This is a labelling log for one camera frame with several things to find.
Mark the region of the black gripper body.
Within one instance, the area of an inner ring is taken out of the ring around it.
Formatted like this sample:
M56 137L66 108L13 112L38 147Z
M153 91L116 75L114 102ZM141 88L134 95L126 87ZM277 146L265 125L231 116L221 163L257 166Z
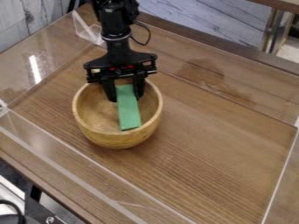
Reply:
M141 74L146 78L149 74L156 73L156 54L132 50L128 38L104 38L104 42L106 53L82 65L88 83L133 78L136 74ZM114 72L108 70L110 67L125 67L128 65L133 65L134 69Z

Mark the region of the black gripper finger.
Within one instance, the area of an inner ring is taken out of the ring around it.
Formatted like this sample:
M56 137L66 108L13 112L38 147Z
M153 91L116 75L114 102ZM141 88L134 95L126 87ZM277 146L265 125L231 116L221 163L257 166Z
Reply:
M141 74L133 76L134 97L140 99L145 91L145 77Z
M112 101L117 101L117 92L116 92L116 86L114 86L114 81L113 80L102 80L101 81L101 86L104 88L106 98Z

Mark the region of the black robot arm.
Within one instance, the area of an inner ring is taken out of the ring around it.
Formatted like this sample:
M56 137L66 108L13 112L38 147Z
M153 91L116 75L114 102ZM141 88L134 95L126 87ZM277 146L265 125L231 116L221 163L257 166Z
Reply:
M136 0L92 0L92 9L101 24L100 37L106 44L106 53L86 62L88 83L98 83L106 98L117 101L114 80L130 78L133 94L137 99L144 95L145 78L156 73L157 55L130 49L130 25L136 24L138 2Z

